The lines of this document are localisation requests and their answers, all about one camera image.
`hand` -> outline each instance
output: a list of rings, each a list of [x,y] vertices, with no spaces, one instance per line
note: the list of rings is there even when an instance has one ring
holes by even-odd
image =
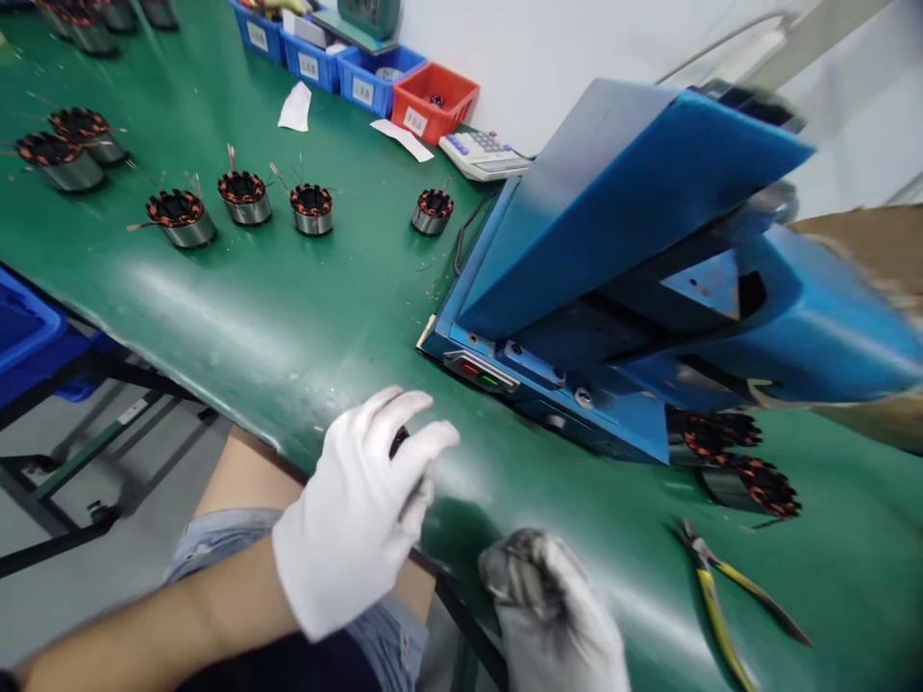
[[[433,398],[391,386],[334,421],[317,470],[272,532],[279,581],[311,641],[361,615],[394,587],[433,502],[427,465],[459,443],[447,421],[388,451]],[[419,488],[414,492],[417,483]]]
[[[560,538],[522,529],[484,551],[478,566],[513,692],[629,692],[621,634]]]

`red switch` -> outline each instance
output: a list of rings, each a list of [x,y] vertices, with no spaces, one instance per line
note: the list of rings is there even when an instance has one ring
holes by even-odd
[[[459,363],[459,372],[465,375],[466,377],[477,377],[481,374],[481,371],[478,370],[474,365],[469,363],[467,360]]]

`gray glove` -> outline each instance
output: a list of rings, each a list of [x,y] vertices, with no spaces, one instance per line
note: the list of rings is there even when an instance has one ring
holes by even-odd
[[[559,537],[521,529],[484,551],[478,566],[512,692],[630,692],[618,628]]]

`yellow pliers handle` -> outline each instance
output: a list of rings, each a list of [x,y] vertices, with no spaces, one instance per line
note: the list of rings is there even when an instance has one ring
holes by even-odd
[[[721,604],[718,602],[718,593],[714,588],[714,575],[711,570],[696,567],[696,574],[699,577],[699,583],[702,585],[702,594],[705,596],[705,605],[709,611],[709,620],[711,621],[711,630],[714,632],[714,638],[718,642],[718,648],[724,656],[728,667],[734,673],[734,677],[744,692],[759,692],[758,687],[750,680],[747,671],[737,656],[734,645],[731,643],[731,636],[728,633],[728,622],[724,619],[724,612],[721,610]]]
[[[783,630],[788,632],[788,634],[800,641],[802,644],[813,646],[811,640],[808,639],[808,636],[804,633],[804,631],[798,627],[795,621],[791,619],[791,616],[782,609],[781,605],[772,600],[772,597],[769,594],[763,591],[753,581],[740,574],[727,562],[722,562],[715,557],[711,558],[710,562],[732,580],[736,581],[738,584],[743,586],[743,588],[753,594],[756,599],[762,603],[763,607],[765,607],[766,610],[768,610],[769,613],[776,619],[776,622],[779,623]]]

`pliers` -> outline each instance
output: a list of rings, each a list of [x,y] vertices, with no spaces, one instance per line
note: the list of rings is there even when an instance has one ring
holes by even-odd
[[[686,550],[692,558],[692,562],[695,564],[695,572],[702,586],[702,595],[705,597],[711,628],[714,631],[714,638],[718,642],[718,648],[721,650],[721,654],[724,655],[728,666],[731,668],[732,673],[734,673],[734,677],[737,682],[740,683],[740,687],[745,692],[758,692],[757,686],[750,680],[743,664],[740,662],[734,644],[731,643],[731,637],[728,633],[728,623],[724,619],[724,613],[721,611],[721,604],[718,602],[718,594],[714,586],[714,574],[711,571],[712,565],[753,594],[791,636],[807,646],[813,646],[811,640],[808,639],[808,636],[795,624],[795,621],[789,617],[788,613],[782,610],[782,607],[772,600],[769,594],[740,574],[734,567],[719,560],[711,551],[705,539],[695,532],[692,523],[688,519],[683,521],[683,524],[676,530],[676,534],[680,542],[686,546]]]

